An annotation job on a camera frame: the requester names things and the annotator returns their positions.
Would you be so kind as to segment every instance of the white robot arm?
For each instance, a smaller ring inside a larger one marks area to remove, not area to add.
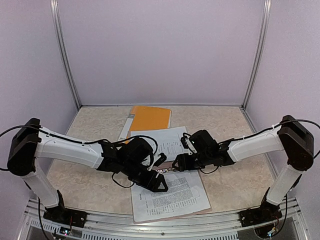
[[[192,154],[178,155],[172,167],[182,172],[204,169],[207,165],[228,166],[252,156],[284,150],[288,156],[287,165],[266,191],[261,206],[239,213],[243,227],[279,219],[282,199],[314,162],[314,137],[298,121],[287,115],[279,124],[261,132],[220,143],[206,130],[197,131],[181,138]]]
[[[156,164],[166,160],[161,154]],[[50,184],[37,158],[60,159],[114,174],[122,172],[145,189],[166,192],[164,176],[142,164],[147,156],[154,161],[152,147],[139,136],[127,144],[106,139],[88,142],[53,132],[32,118],[13,137],[7,167],[39,197],[46,209],[45,219],[66,225],[72,220],[73,226],[83,228],[87,213],[65,207],[61,193]]]

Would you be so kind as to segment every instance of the marble tabletop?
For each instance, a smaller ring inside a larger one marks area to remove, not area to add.
[[[190,134],[206,129],[218,142],[251,134],[238,107],[168,106],[172,110],[171,127],[186,126]],[[83,140],[118,140],[131,107],[82,107],[67,135]],[[47,177],[63,195],[66,207],[104,213],[132,214],[131,190],[119,187],[110,172],[84,165],[54,160]],[[273,178],[263,155],[234,165],[220,167],[215,173],[200,173],[212,213],[260,205]],[[125,175],[114,178],[131,184]]]

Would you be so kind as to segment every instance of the wire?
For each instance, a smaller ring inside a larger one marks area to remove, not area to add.
[[[189,133],[187,133],[187,132],[184,132],[184,133],[182,133],[182,136],[183,136],[183,138],[187,138],[186,136],[189,136],[189,137],[191,137],[191,134],[189,134]],[[192,153],[192,154],[196,154],[191,148],[190,148],[190,146],[186,143],[186,147],[190,150],[190,152]]]
[[[46,238],[46,240],[50,240],[44,230],[44,226],[42,225],[42,221],[41,221],[41,214],[40,214],[40,198],[38,198],[38,215],[39,215],[39,222],[40,222],[40,226],[41,226],[41,230],[43,232],[44,237]]]
[[[249,139],[249,138],[255,137],[255,136],[257,136],[257,135],[259,135],[259,134],[261,134],[261,133],[263,133],[265,131],[272,130],[272,129],[275,129],[275,128],[279,127],[279,126],[282,126],[282,125],[285,125],[285,124],[289,124],[289,123],[295,123],[295,122],[304,122],[304,123],[313,124],[313,125],[317,126],[319,128],[319,130],[320,130],[320,125],[317,124],[314,121],[305,120],[305,119],[294,119],[294,120],[282,121],[279,124],[275,125],[274,127],[265,128],[265,129],[263,129],[263,130],[261,130],[259,132],[256,132],[256,133],[248,135],[248,136],[239,137],[239,138],[231,138],[231,139],[228,139],[228,140],[221,141],[221,142],[219,142],[219,145],[223,144],[223,143],[227,143],[227,142],[234,142],[234,141]],[[320,154],[320,150],[313,156],[313,159],[318,157],[319,154]]]
[[[3,135],[7,134],[8,132],[12,131],[12,130],[23,129],[23,128],[25,128],[25,129],[34,129],[34,130],[37,130],[37,131],[42,132],[44,134],[48,134],[46,131],[43,131],[43,130],[41,130],[41,129],[37,128],[37,127],[34,127],[34,126],[18,125],[18,126],[13,126],[13,127],[9,128],[9,129],[5,130],[4,132],[0,133],[0,138]],[[9,171],[9,169],[0,167],[0,171],[7,172],[7,171]]]
[[[218,170],[218,168],[220,168],[220,166],[217,166],[215,170],[210,171],[210,172],[204,172],[204,171],[202,171],[202,169],[201,169],[201,168],[200,168],[199,170],[200,170],[200,172],[202,172],[203,174],[212,174],[212,173],[214,173],[215,171],[217,171],[217,170]]]
[[[189,133],[187,133],[187,132],[184,132],[184,133],[182,133],[182,136],[189,136],[189,137],[191,137],[191,134],[189,134]]]
[[[284,228],[284,225],[285,225],[286,219],[287,219],[287,214],[288,214],[288,195],[286,194],[285,195],[285,214],[284,214],[283,223],[282,223],[280,229],[275,234],[273,234],[271,237],[278,235],[281,232],[281,230]]]
[[[116,173],[114,172],[113,174],[112,174],[112,176],[111,176],[111,178],[112,178],[112,181],[114,181],[118,186],[120,186],[120,187],[122,187],[122,188],[124,188],[124,189],[129,189],[129,188],[131,188],[133,185],[135,185],[135,183],[132,183],[130,186],[123,186],[123,185],[121,185],[120,183],[118,183],[115,179],[114,179],[114,175],[115,175]]]
[[[279,218],[276,216],[276,220],[277,220],[277,222],[276,222],[276,225],[275,225],[275,227],[278,227],[278,225],[279,225]]]
[[[256,231],[254,231],[254,233],[255,233],[255,234],[257,235],[257,237],[260,238],[260,239],[270,239],[270,237],[273,238],[273,237],[277,236],[277,235],[281,232],[281,230],[284,228],[284,225],[285,225],[286,220],[287,220],[287,215],[288,215],[288,195],[286,194],[286,195],[285,195],[285,214],[284,214],[283,223],[282,223],[280,229],[279,229],[275,234],[273,234],[273,235],[271,235],[271,236],[268,236],[268,237],[258,236],[257,233],[256,233]]]
[[[154,141],[154,143],[155,143],[155,151],[153,152],[153,155],[155,155],[156,152],[158,151],[158,142],[157,142],[153,137],[147,136],[147,135],[131,136],[131,137],[128,137],[128,138],[123,139],[123,140],[120,140],[120,141],[112,142],[112,144],[114,144],[114,145],[120,144],[120,143],[123,143],[123,142],[125,142],[125,141],[131,140],[131,139],[134,139],[134,138],[145,138],[145,139],[150,139],[150,140]]]

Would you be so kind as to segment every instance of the lavender wall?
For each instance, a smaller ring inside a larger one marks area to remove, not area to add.
[[[31,117],[64,133],[76,114],[55,35],[50,1],[0,2],[0,132]],[[0,166],[7,167],[11,138],[0,138]],[[44,170],[50,162],[42,162]],[[14,238],[30,191],[0,172],[0,239]]]
[[[248,114],[258,130],[286,114],[320,123],[320,2],[272,1],[270,22]],[[320,131],[305,124],[320,148]],[[278,171],[284,154],[272,154]],[[312,239],[320,239],[320,158],[295,189]]]
[[[263,0],[60,0],[84,105],[238,104]]]

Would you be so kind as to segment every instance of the paper document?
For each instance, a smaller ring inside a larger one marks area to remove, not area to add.
[[[166,162],[174,161],[179,154],[187,154],[189,151],[185,149],[181,143],[181,137],[183,133],[186,133],[185,126],[179,126],[161,130],[149,130],[149,131],[132,131],[131,136],[145,135],[154,138],[158,143],[158,150],[154,156],[155,160],[158,159],[160,153],[166,155]],[[144,138],[155,150],[156,144],[154,141],[148,138]]]
[[[155,222],[211,209],[198,171],[166,173],[164,178],[167,192],[132,186],[134,222]]]

